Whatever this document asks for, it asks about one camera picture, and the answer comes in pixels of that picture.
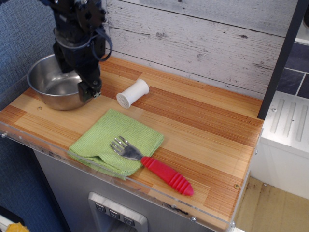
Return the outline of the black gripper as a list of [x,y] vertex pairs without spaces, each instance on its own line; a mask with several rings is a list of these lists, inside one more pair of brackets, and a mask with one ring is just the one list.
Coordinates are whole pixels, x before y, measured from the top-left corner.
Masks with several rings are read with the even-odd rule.
[[82,103],[99,97],[101,91],[99,60],[105,55],[105,39],[99,35],[84,33],[56,33],[54,53],[63,73],[73,70],[83,80],[78,83],[79,98]]

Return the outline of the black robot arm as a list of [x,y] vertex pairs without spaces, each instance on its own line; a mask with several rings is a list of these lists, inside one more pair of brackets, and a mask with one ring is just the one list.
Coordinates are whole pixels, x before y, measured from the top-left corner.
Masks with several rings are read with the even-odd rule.
[[43,0],[53,10],[56,27],[53,45],[56,60],[63,73],[75,71],[82,102],[100,95],[102,82],[99,63],[111,55],[112,42],[103,23],[106,11],[99,0]]

